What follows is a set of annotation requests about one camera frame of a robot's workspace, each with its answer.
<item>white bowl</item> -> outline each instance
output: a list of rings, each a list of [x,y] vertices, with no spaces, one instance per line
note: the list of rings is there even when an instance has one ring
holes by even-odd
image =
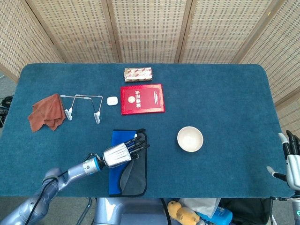
[[[177,142],[184,151],[198,151],[203,145],[203,136],[195,127],[184,127],[177,134]]]

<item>blue table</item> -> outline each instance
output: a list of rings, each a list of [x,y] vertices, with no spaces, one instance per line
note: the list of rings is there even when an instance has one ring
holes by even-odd
[[[125,83],[124,68],[152,67],[161,83],[165,113],[121,116],[120,104],[107,106]],[[56,131],[32,133],[32,105],[54,93],[103,95],[102,120],[95,123],[90,102],[77,101],[73,120]],[[63,99],[70,107],[71,99]],[[177,132],[201,130],[200,151],[184,152]],[[0,195],[31,195],[46,171],[66,170],[88,153],[110,146],[113,129],[147,129],[148,189],[144,197],[288,196],[288,186],[266,166],[285,172],[281,131],[266,73],[259,65],[218,64],[52,64],[26,66],[16,88],[0,140]],[[108,196],[108,169],[69,186],[61,196]]]

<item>small box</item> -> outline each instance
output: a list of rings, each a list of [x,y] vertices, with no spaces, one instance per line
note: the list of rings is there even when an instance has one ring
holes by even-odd
[[[124,79],[125,82],[151,81],[152,68],[125,68]]]

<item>gray floor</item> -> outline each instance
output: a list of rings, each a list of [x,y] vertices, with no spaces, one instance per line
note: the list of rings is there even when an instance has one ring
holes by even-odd
[[[0,98],[13,95],[15,87],[15,82],[11,81],[9,78],[0,78]],[[0,197],[0,221],[25,199],[25,197]],[[47,216],[38,225],[75,225],[87,203],[87,198],[57,197],[50,205]],[[82,225],[91,224],[94,217],[94,211],[95,199],[93,199],[92,207],[82,222]],[[274,202],[273,215],[278,225],[294,224],[293,210],[290,202]]]

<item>woven panel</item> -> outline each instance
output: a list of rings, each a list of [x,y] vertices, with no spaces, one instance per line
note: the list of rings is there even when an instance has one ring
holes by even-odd
[[[20,0],[2,0],[0,7],[0,65],[16,77],[34,62],[63,62]]]
[[[283,132],[290,130],[300,137],[300,98],[277,112]]]
[[[199,0],[183,63],[230,63],[271,0]]]
[[[100,0],[28,0],[68,62],[115,62]]]
[[[186,1],[113,0],[123,62],[174,63]]]
[[[300,1],[285,1],[242,63],[264,67],[274,102],[300,86]]]

